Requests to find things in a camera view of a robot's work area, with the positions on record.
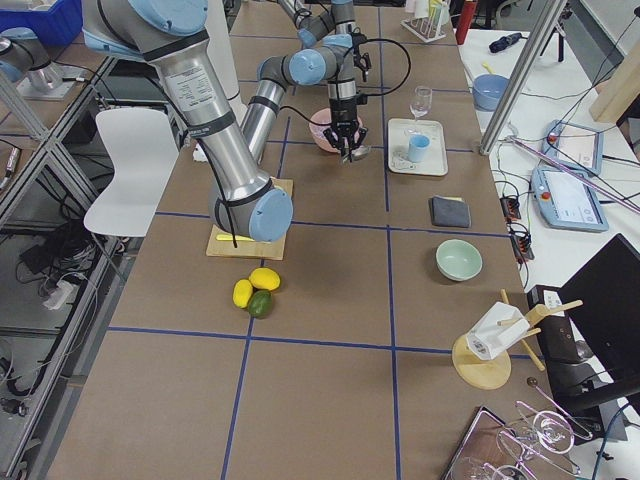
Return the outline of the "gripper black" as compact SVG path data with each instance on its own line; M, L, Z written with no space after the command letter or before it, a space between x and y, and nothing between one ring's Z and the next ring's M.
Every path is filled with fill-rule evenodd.
M330 98L331 124L324 135L334 148L340 148L341 164L348 162L348 148L361 148L367 129L358 121L357 107L367 103L366 95L357 93L349 98Z

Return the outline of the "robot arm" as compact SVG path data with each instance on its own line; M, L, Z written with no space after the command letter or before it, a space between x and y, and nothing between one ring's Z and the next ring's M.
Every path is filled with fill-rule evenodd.
M298 1L281 7L298 27L302 50L263 61L258 89L238 121L207 55L204 1L85 1L86 45L104 55L153 66L176 113L202 147L214 173L209 200L212 220L222 230L272 242L288 230L290 196L274 186L259 158L287 89L292 85L328 86L330 122L323 136L343 162L365 156L367 130L357 108L366 100L357 90L354 70L365 36L356 29L354 4L334 1L313 16Z
M315 46L330 34L351 34L357 29L352 1L331 1L327 10L319 15L314 15L302 1L277 0L276 3L293 22L304 48Z

